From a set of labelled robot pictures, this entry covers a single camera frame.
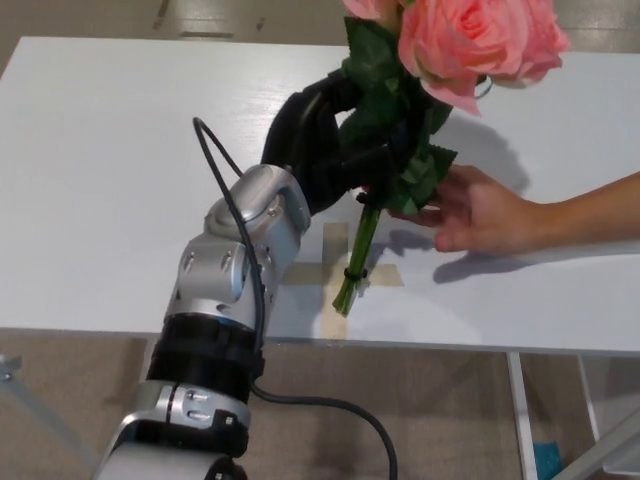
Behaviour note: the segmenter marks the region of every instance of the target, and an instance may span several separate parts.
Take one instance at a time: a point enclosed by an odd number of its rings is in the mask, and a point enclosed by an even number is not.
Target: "flower bouquet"
[[[347,316],[366,276],[381,212],[427,206],[457,153],[431,143],[454,107],[479,116],[478,85],[524,88],[562,66],[569,48],[552,0],[344,0],[343,73],[363,96],[340,127],[345,146],[405,121],[416,141],[401,172],[363,185],[364,204],[333,306]]]

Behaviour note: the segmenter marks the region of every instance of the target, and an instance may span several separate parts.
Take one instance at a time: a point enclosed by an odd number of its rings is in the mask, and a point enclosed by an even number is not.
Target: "table leg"
[[[567,466],[553,480],[584,480],[612,456],[632,443],[640,441],[640,410],[604,435],[596,444]]]
[[[16,370],[21,366],[20,357],[9,360],[4,355],[0,355],[0,393],[4,392],[12,396],[18,407],[47,427],[51,433],[73,450],[87,468],[93,472],[100,462],[99,455],[89,448],[64,420],[15,377]]]
[[[533,436],[531,434],[531,422],[529,421],[529,408],[527,405],[527,394],[524,389],[520,354],[507,353],[507,363],[509,365],[509,377],[511,379],[511,393],[516,417],[518,445],[520,447],[522,478],[523,480],[538,480],[538,470],[536,468],[536,458],[533,451]]]

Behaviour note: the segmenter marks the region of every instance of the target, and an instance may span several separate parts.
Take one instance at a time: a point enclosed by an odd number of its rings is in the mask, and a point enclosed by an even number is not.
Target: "metal bracket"
[[[16,371],[21,367],[21,357],[8,359],[0,354],[0,393],[4,392],[13,397],[18,407],[47,427],[93,472],[99,465],[100,456],[89,448],[58,414],[16,378]]]

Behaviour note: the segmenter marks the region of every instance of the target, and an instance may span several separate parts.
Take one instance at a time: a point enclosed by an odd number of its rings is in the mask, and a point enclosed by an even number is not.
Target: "tape mark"
[[[158,13],[156,14],[156,21],[153,23],[153,29],[158,30],[162,27],[164,23],[164,19],[167,16],[167,12],[169,11],[169,2],[171,0],[162,0],[160,7],[158,8]]]
[[[325,223],[322,232],[322,262],[294,263],[285,273],[283,285],[320,285],[323,287],[321,310],[322,338],[347,338],[347,319],[336,313],[332,302],[340,291],[349,255],[349,224]],[[372,286],[403,287],[396,265],[376,265],[369,273]]]
[[[180,38],[233,38],[229,32],[182,32]]]

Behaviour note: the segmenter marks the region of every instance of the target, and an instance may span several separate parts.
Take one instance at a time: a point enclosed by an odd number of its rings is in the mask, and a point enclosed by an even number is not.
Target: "floor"
[[[640,52],[640,0],[556,0],[556,9],[574,49]],[[338,0],[0,0],[0,73],[22,35],[341,45],[342,13]],[[0,352],[24,355],[20,378],[96,448],[120,421],[144,347],[129,338],[0,337]],[[269,389],[334,395],[378,415],[395,439],[402,479],[521,478],[504,355],[271,345],[267,362]],[[365,380],[374,362],[385,367]],[[528,355],[523,363],[535,440],[557,441],[571,461],[593,442],[576,359]],[[241,461],[250,478],[385,478],[379,440],[358,420],[252,406]],[[5,398],[0,472],[12,480],[87,478]]]

